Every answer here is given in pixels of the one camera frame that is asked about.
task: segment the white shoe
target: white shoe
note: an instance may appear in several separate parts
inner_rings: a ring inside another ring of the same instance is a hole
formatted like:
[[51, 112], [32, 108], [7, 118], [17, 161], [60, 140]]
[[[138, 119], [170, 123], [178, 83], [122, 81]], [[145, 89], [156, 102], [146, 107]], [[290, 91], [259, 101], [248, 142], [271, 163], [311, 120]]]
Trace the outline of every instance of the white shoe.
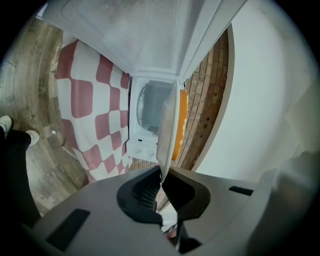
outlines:
[[40, 138], [39, 133], [37, 133], [35, 130], [27, 130], [26, 133], [29, 134], [31, 137], [31, 143], [29, 146], [33, 146], [38, 142]]
[[4, 131], [4, 138], [8, 136], [9, 131], [12, 129], [13, 122], [10, 116], [4, 115], [0, 117], [0, 126]]

